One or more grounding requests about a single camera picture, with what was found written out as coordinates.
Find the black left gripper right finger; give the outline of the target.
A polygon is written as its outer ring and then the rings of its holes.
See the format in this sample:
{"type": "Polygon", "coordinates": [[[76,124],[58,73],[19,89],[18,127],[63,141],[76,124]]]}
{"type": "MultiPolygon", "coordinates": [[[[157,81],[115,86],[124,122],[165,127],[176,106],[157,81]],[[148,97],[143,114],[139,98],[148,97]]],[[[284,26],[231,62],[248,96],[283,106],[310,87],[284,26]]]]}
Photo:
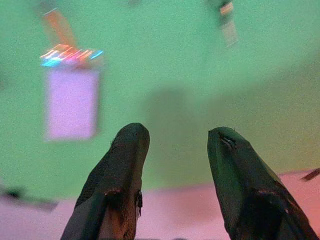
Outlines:
{"type": "Polygon", "coordinates": [[[239,133],[224,126],[210,130],[207,154],[230,239],[318,239],[285,185],[239,133]]]}

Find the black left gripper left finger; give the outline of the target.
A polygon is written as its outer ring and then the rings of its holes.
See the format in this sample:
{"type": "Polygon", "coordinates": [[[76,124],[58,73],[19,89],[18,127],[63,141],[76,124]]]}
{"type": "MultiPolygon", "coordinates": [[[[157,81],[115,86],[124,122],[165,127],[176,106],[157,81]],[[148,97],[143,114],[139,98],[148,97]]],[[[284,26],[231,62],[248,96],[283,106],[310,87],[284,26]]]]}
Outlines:
{"type": "Polygon", "coordinates": [[[88,175],[61,239],[135,238],[149,145],[149,131],[141,123],[133,122],[119,130],[108,152],[88,175]]]}

